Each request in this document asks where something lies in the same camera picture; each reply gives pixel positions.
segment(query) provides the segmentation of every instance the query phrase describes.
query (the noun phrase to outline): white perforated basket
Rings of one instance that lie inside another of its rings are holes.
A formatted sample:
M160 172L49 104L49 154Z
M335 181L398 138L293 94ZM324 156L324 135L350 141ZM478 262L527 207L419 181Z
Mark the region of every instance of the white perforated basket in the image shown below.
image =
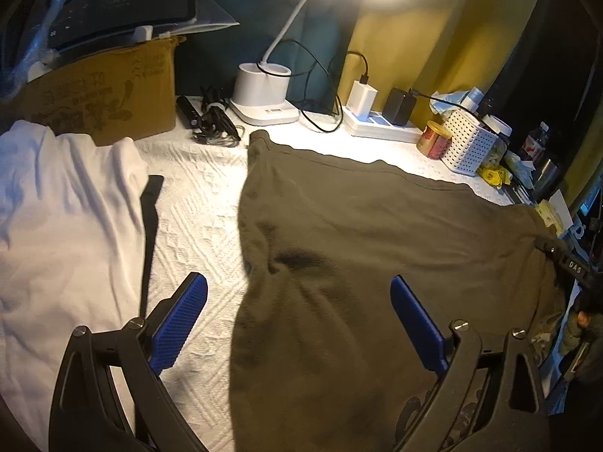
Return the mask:
M494 146L496 134L481 127L479 120L459 109L443 125L452 134L452 142L442 161L455 173L474 176Z

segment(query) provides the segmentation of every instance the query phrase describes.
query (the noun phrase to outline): silver screw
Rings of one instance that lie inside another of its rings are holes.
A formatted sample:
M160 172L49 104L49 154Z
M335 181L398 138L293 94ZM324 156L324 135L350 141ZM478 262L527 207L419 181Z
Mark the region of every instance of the silver screw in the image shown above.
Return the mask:
M457 319L453 324L452 327L456 330L456 331L460 331L462 333L465 333L466 331L469 331L469 323L466 321L463 321L462 319Z
M77 326L71 334L74 337L84 336L86 334L87 329L88 328L86 328L85 326Z
M139 330L145 324L145 320L142 318L132 318L128 321L128 328L131 330Z
M520 330L519 328L513 328L511 330L511 334L518 340L523 340L526 338L526 330Z

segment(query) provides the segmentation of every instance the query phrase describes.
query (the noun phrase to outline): blue textured pad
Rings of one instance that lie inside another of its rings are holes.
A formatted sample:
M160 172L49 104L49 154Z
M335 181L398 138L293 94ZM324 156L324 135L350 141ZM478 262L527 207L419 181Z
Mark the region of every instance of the blue textured pad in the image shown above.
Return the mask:
M153 337L149 365L156 376L174 365L206 302L207 280L197 275Z
M423 367L438 376L445 374L448 370L445 339L401 277L391 281L390 296Z

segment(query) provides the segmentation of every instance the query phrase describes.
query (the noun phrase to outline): white adapter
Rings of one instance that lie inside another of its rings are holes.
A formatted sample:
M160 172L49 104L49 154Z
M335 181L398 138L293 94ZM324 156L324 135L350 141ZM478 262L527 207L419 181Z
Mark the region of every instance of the white adapter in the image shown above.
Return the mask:
M354 81L346 107L358 119L365 120L369 117L376 96L377 90L372 86L362 84L360 81Z

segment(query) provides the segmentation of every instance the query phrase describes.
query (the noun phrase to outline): desk lamp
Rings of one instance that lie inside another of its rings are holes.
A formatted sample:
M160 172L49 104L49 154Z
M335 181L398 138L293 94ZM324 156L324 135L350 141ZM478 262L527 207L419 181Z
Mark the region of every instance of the desk lamp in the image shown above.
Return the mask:
M300 111L285 100L291 70L286 66L268 63L268 58L306 2L307 0L299 2L283 29L264 54L260 62L262 69L258 67L257 63L239 65L231 105L234 112L248 124L269 126L288 124L299 119Z

